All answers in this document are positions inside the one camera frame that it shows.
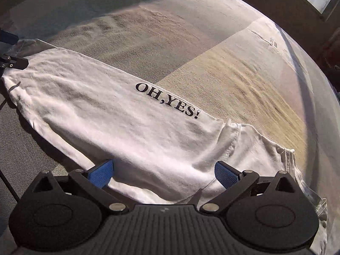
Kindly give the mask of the white printed t-shirt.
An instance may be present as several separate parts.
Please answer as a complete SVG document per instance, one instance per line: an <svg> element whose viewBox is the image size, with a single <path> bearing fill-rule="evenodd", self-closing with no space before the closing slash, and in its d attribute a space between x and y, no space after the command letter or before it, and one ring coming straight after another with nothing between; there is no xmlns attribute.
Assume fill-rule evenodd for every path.
<svg viewBox="0 0 340 255"><path fill-rule="evenodd" d="M315 208L312 250L325 254L327 203L303 181L293 150L81 53L36 39L19 41L9 55L29 61L2 77L22 116L84 169L112 159L115 191L141 203L184 203L196 193L205 202L222 192L218 160L265 176L285 170Z"/></svg>

